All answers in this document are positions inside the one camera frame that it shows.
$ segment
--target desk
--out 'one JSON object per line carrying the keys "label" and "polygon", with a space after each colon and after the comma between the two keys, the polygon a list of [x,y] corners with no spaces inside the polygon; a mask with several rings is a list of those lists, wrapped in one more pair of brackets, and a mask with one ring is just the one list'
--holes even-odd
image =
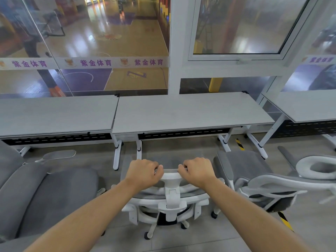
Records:
{"label": "desk", "polygon": [[95,140],[88,135],[93,132],[106,133],[111,140],[118,99],[113,95],[1,99],[0,138],[10,145],[31,145]]}
{"label": "desk", "polygon": [[263,158],[267,158],[263,146],[287,119],[290,119],[294,124],[300,123],[300,127],[296,125],[298,128],[296,131],[298,132],[289,134],[288,137],[308,135],[303,131],[303,128],[307,130],[306,128],[312,125],[315,125],[315,127],[308,128],[312,130],[309,134],[312,134],[312,132],[324,134],[334,126],[333,121],[336,120],[336,90],[281,92],[276,95],[262,93],[262,95],[282,112],[282,115],[260,142],[253,135],[247,133]]}
{"label": "desk", "polygon": [[137,158],[141,159],[143,139],[219,134],[225,151],[230,151],[227,142],[234,127],[272,123],[250,95],[242,92],[129,96],[119,99],[112,133],[137,134]]}

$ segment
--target office chair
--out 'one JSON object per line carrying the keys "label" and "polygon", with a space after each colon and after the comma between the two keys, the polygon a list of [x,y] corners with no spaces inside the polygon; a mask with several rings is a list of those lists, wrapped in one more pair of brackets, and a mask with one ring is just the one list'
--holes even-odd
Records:
{"label": "office chair", "polygon": [[[153,237],[157,225],[180,223],[182,229],[187,229],[189,223],[186,220],[191,217],[197,219],[202,206],[209,204],[208,194],[187,183],[177,172],[178,165],[184,159],[162,155],[151,160],[163,165],[163,177],[155,186],[135,195],[122,209],[129,213],[129,220],[133,224],[137,225],[139,221],[151,224],[145,233],[146,240]],[[126,177],[128,168],[129,164],[122,168],[121,180]]]}
{"label": "office chair", "polygon": [[[285,155],[288,162],[295,166],[292,155],[287,151]],[[309,161],[302,160],[296,166],[302,170],[308,167]],[[230,188],[267,212],[287,209],[295,202],[298,194],[306,193],[308,190],[330,190],[336,194],[336,179],[314,179],[308,175],[300,177],[295,168],[287,176],[275,174],[266,161],[252,151],[218,151],[213,167],[216,176],[222,177]],[[219,212],[219,208],[215,207],[211,216],[217,218]]]}
{"label": "office chair", "polygon": [[94,169],[48,173],[45,161],[74,156],[75,150],[45,154],[26,163],[0,140],[0,251],[23,251],[53,225],[96,197]]}

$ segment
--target basketball court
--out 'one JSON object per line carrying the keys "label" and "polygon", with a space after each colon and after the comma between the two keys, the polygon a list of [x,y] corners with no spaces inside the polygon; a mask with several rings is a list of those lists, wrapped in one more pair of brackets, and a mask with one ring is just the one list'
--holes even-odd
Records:
{"label": "basketball court", "polygon": [[[50,36],[36,45],[40,57],[168,57],[167,43],[161,31],[158,16],[160,13],[156,0],[100,0],[87,6],[87,13],[73,16],[64,15],[71,22],[64,23],[62,37]],[[38,11],[35,17],[45,17]],[[47,28],[55,34],[61,30]],[[27,51],[22,48],[7,57],[26,58]],[[155,68],[114,68],[114,69],[63,69],[49,70],[57,86],[65,95],[88,95],[120,93],[124,90],[167,90],[168,67]],[[1,71],[6,77],[0,84],[0,97],[45,97],[49,92],[36,70]]]}

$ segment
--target yellow black hazard tape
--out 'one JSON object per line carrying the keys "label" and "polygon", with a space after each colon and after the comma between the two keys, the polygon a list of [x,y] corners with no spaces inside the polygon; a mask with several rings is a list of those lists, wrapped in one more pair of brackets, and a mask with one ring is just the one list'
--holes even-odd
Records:
{"label": "yellow black hazard tape", "polygon": [[291,224],[288,222],[285,215],[281,211],[278,212],[278,214],[279,214],[279,217],[281,218],[282,222],[285,224],[285,226],[287,226],[289,229],[291,229],[294,232]]}
{"label": "yellow black hazard tape", "polygon": [[[241,144],[241,142],[238,139],[236,139],[236,143],[238,144],[240,150],[245,151],[243,145]],[[292,226],[290,225],[290,223],[286,219],[285,215],[282,212],[278,212],[278,214],[279,214],[279,217],[281,218],[282,222],[284,223],[284,225],[287,226],[289,229],[291,229],[294,232]]]}
{"label": "yellow black hazard tape", "polygon": [[244,149],[243,145],[240,143],[240,141],[238,139],[236,139],[236,142],[237,142],[240,150],[244,151],[245,149]]}

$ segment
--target white window frame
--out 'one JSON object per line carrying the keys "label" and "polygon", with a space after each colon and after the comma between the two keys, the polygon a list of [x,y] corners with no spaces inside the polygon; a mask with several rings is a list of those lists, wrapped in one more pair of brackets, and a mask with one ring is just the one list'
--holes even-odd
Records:
{"label": "white window frame", "polygon": [[280,92],[335,10],[336,0],[317,0],[283,60],[189,61],[195,0],[171,0],[168,94],[179,94],[182,78],[247,76],[275,76],[265,90],[274,88]]}
{"label": "white window frame", "polygon": [[284,46],[279,54],[194,54],[194,45],[196,38],[196,31],[198,26],[198,18],[201,7],[201,0],[189,0],[188,15],[192,17],[192,26],[188,26],[188,32],[186,32],[187,38],[190,34],[188,61],[219,61],[219,60],[235,60],[240,62],[252,61],[252,60],[283,60],[289,51],[292,43],[294,42],[297,34],[300,32],[303,24],[307,20],[307,17],[313,10],[318,0],[309,0],[305,6],[302,14],[296,22],[293,30],[290,32],[289,37],[286,39]]}

